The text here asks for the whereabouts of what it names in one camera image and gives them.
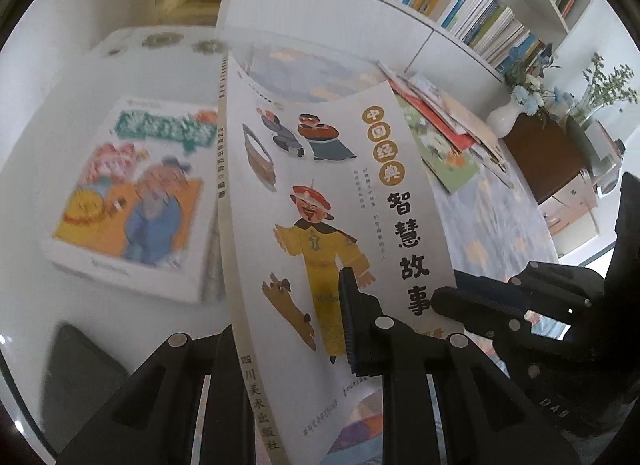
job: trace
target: children's book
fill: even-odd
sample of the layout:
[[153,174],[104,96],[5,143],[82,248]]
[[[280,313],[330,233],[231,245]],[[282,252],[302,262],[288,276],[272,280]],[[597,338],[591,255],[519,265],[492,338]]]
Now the children's book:
[[478,174],[480,168],[469,154],[453,147],[450,141],[402,96],[396,95],[396,99],[404,112],[404,119],[411,129],[422,161],[449,193],[453,194]]
[[316,465],[380,387],[346,358],[338,272],[420,333],[455,279],[431,187],[387,82],[287,102],[223,61],[218,214],[226,297],[249,401],[274,465]]
[[68,175],[46,256],[92,279],[199,301],[218,280],[217,121],[209,106],[118,100]]

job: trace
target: yellow robe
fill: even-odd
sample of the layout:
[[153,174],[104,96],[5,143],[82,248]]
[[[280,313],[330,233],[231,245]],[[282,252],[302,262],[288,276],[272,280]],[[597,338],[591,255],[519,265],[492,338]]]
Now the yellow robe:
[[369,270],[367,257],[358,248],[355,239],[340,230],[321,223],[319,232],[315,226],[302,228],[308,223],[299,221],[291,228],[276,225],[280,239],[289,255],[302,254],[309,281],[314,309],[320,327],[322,342],[328,355],[346,355],[340,300],[338,298],[338,266],[335,256],[344,267],[351,267],[356,275]]

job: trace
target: red book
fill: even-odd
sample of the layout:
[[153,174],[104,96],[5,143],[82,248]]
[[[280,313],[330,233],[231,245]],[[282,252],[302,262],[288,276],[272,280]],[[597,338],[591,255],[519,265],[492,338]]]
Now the red book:
[[575,0],[568,0],[566,6],[562,10],[562,17],[566,17],[571,11],[572,6],[574,5]]
[[409,102],[414,108],[416,108],[421,115],[423,115],[428,121],[433,124],[437,130],[439,130],[442,135],[449,140],[452,145],[458,149],[460,152],[468,149],[472,145],[475,145],[476,140],[469,134],[456,134],[449,125],[445,124],[442,118],[440,118],[433,109],[431,109],[427,104],[425,104],[420,98],[408,93],[403,90],[398,84],[393,82],[393,80],[388,80],[391,85],[391,89],[393,89],[398,95],[402,96],[407,102]]

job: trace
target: white vase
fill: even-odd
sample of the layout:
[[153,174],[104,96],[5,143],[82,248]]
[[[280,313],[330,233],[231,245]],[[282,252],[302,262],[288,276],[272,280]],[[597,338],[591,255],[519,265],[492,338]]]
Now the white vase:
[[524,112],[524,108],[511,99],[507,105],[494,109],[489,114],[486,119],[486,125],[491,128],[495,136],[503,138],[510,133],[521,112]]

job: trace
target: green book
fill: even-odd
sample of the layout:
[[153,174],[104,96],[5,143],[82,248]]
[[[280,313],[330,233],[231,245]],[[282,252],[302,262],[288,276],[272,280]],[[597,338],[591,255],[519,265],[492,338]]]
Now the green book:
[[489,28],[494,25],[494,23],[500,18],[502,12],[504,12],[506,6],[500,5],[498,8],[494,10],[494,12],[490,15],[490,17],[486,20],[486,22],[480,27],[478,30],[478,34],[474,37],[474,39],[469,44],[471,49],[475,48],[476,45],[480,42],[484,34],[489,31]]
[[478,174],[480,168],[472,160],[471,155],[453,147],[449,140],[402,96],[396,95],[396,99],[414,137],[422,161],[449,193],[453,194]]

